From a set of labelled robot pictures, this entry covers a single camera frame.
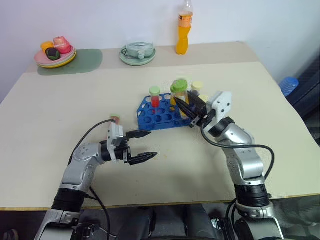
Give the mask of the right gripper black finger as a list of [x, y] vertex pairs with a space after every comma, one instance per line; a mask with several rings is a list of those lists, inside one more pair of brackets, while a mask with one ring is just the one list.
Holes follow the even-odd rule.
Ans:
[[200, 120], [200, 115], [198, 110], [191, 110], [190, 105], [183, 101], [182, 99], [175, 97], [175, 102], [178, 108], [192, 121], [194, 119]]
[[200, 111], [203, 108], [206, 108], [206, 103], [192, 91], [188, 91], [188, 101], [189, 106], [192, 111]]

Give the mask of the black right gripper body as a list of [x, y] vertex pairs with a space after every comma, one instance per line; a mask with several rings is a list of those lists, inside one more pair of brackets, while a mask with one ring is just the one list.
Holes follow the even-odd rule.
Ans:
[[190, 111], [192, 112], [190, 127], [200, 127], [203, 123], [207, 124], [208, 111], [207, 104], [204, 101], [190, 101]]

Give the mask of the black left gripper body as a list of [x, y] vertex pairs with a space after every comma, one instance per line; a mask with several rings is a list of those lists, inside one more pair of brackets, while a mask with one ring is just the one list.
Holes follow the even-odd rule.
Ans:
[[128, 145], [128, 138], [124, 137], [119, 146], [115, 148], [115, 157], [117, 161], [131, 163], [131, 148]]

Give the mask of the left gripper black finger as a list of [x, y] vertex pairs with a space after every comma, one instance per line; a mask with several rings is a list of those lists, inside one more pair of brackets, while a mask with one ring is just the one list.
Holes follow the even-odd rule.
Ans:
[[128, 163], [130, 166], [137, 165], [137, 164], [142, 164], [147, 162], [148, 160], [154, 158], [158, 152], [144, 152], [140, 153], [137, 156], [130, 157], [128, 159]]
[[151, 133], [152, 132], [149, 130], [137, 129], [137, 130], [133, 130], [133, 131], [128, 131], [126, 133], [126, 138], [127, 139], [138, 139], [138, 138], [143, 138]]

